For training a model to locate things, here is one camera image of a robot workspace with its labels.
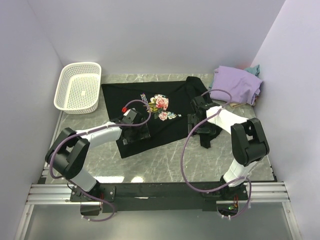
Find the black floral t shirt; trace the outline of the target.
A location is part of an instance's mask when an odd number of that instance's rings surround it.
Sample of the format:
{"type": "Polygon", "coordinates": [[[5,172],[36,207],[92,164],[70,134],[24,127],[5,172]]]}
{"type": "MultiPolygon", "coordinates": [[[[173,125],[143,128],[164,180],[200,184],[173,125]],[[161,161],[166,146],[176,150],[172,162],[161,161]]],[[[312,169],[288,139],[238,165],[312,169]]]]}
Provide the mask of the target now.
{"type": "Polygon", "coordinates": [[[109,119],[120,117],[126,104],[149,118],[150,138],[130,144],[116,142],[121,158],[186,138],[188,115],[194,113],[192,99],[203,96],[211,101],[204,83],[195,76],[184,81],[109,83],[101,87],[109,119]]]}

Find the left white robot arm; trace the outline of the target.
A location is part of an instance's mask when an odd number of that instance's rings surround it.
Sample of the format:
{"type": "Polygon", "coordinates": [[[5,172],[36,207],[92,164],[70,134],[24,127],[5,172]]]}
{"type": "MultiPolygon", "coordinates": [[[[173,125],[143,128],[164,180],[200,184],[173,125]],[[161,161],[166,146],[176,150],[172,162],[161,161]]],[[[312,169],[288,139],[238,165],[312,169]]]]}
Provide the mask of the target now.
{"type": "Polygon", "coordinates": [[[88,151],[107,142],[120,141],[129,145],[148,139],[149,119],[131,108],[100,126],[77,131],[69,127],[63,129],[45,156],[50,173],[56,170],[63,178],[81,188],[82,195],[88,201],[96,200],[100,195],[100,183],[84,169],[88,151]]]}

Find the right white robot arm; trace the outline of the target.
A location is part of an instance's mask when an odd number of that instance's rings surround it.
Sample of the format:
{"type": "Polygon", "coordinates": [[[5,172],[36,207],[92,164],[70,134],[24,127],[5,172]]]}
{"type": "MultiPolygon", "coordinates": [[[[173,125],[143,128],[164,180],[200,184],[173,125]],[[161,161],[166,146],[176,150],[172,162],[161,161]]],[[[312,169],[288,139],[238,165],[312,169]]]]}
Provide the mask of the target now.
{"type": "Polygon", "coordinates": [[[219,187],[221,197],[230,200],[253,166],[270,152],[262,124],[257,118],[241,117],[214,102],[208,103],[203,96],[195,97],[191,107],[194,113],[187,116],[188,134],[199,135],[200,146],[209,149],[221,131],[231,136],[233,161],[219,187]]]}

